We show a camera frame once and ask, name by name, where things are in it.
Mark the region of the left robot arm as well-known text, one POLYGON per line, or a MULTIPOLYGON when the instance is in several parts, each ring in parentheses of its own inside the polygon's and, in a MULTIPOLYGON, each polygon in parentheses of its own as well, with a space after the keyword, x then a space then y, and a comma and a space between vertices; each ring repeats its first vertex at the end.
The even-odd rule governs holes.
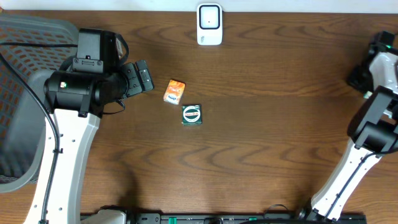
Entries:
POLYGON ((86 163, 104 107, 154 88, 146 62, 128 57, 122 35, 81 29, 76 54, 44 81, 45 143, 27 223, 81 222, 86 163))

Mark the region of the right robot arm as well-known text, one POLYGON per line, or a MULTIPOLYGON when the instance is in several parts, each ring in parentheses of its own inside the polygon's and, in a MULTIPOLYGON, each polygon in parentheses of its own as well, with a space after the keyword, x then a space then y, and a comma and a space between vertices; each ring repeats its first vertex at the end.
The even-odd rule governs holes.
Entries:
POLYGON ((343 157, 324 186, 299 211, 298 220, 336 223, 361 179, 382 157, 397 152, 396 34, 377 33, 346 82, 365 102, 350 121, 343 157))

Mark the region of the dark green small box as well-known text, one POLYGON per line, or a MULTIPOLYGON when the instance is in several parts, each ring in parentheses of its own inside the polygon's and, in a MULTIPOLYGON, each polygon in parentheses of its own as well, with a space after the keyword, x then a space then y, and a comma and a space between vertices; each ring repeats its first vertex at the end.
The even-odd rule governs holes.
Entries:
POLYGON ((182 124, 184 126, 201 125, 202 124, 201 105, 183 105, 182 124))

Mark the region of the orange tissue pack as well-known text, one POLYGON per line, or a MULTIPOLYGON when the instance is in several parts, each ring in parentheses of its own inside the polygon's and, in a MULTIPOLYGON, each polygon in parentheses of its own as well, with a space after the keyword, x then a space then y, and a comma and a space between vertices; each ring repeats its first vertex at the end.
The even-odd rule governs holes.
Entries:
POLYGON ((164 93, 163 100, 173 105, 178 105, 182 99, 185 84, 176 80, 170 80, 164 93))

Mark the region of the green tissue pack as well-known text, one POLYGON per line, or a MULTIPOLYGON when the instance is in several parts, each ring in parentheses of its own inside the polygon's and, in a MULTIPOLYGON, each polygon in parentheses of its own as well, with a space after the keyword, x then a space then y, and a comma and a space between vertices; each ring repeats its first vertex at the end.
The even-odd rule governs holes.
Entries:
POLYGON ((372 94, 373 94, 372 92, 367 91, 367 92, 364 94, 363 98, 368 99, 372 94))

